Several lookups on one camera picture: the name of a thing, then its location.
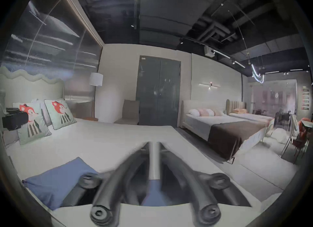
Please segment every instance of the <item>cartoon fox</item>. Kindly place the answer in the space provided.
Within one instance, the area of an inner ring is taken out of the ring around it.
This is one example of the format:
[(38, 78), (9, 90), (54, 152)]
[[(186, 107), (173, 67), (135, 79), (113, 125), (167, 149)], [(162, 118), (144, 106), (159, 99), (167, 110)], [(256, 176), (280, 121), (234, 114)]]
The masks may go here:
[(41, 133), (39, 124), (35, 121), (35, 118), (38, 116), (38, 114), (35, 113), (34, 109), (32, 107), (28, 107), (27, 104), (20, 105), (19, 109), (20, 111), (27, 112), (28, 114), (28, 123), (27, 123), (28, 137)]
[(60, 116), (60, 117), (61, 117), (61, 124), (71, 121), (71, 120), (69, 119), (68, 114), (66, 114), (66, 112), (65, 112), (65, 110), (66, 110), (67, 108), (64, 107), (63, 104), (61, 104), (61, 103), (59, 103), (59, 102), (57, 102), (57, 101), (54, 101), (54, 102), (52, 102), (52, 105), (53, 105), (54, 109), (56, 110), (56, 112), (58, 112), (58, 113), (61, 114), (61, 116)]

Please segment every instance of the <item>floor lamp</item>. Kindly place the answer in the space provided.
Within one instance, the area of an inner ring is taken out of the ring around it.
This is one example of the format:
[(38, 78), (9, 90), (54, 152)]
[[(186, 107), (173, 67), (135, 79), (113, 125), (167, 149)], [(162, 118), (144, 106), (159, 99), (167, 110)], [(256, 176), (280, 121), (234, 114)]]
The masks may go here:
[[(102, 81), (103, 81), (103, 75), (100, 73), (96, 73), (96, 72), (92, 72), (90, 74), (90, 78), (89, 78), (89, 85), (92, 86), (102, 86)], [(95, 118), (95, 96), (96, 96), (96, 91), (95, 91), (95, 95), (92, 96), (92, 118), (90, 118), (89, 120), (93, 120), (93, 121), (98, 121), (97, 118)]]

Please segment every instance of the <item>white lampshade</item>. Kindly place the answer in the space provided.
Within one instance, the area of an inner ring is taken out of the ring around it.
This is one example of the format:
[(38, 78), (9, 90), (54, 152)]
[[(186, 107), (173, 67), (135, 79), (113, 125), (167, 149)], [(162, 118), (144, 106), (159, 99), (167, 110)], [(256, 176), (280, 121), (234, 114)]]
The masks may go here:
[(89, 78), (89, 84), (93, 86), (102, 86), (103, 75), (100, 73), (92, 72)]

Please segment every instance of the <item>black ceiling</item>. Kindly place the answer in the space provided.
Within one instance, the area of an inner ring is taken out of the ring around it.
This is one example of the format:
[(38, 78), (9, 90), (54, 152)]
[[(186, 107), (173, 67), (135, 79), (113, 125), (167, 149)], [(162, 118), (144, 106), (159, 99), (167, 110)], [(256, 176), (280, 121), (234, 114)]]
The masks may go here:
[(214, 60), (251, 76), (247, 47), (251, 63), (261, 73), (299, 68), (309, 70), (298, 31), (279, 0), (79, 2), (107, 44), (152, 45), (203, 56), (204, 45), (209, 45), (246, 68), (233, 65), (232, 61), (217, 53)]

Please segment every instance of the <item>channel-tufted headboard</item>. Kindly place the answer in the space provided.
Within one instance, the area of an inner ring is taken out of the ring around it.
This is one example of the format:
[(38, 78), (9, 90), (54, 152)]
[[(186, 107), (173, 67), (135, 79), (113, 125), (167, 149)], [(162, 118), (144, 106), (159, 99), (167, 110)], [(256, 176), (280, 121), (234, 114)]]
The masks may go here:
[(0, 91), (5, 92), (4, 109), (12, 103), (30, 103), (33, 99), (63, 98), (64, 82), (61, 79), (48, 79), (42, 74), (32, 76), (25, 70), (10, 72), (0, 67)]
[(226, 100), (226, 114), (229, 115), (234, 109), (246, 109), (245, 102)]
[(221, 107), (219, 104), (216, 104), (212, 101), (183, 100), (181, 106), (179, 127), (182, 128), (182, 123), (185, 120), (185, 115), (188, 114), (191, 109), (218, 109), (221, 111), (225, 110), (224, 107)]

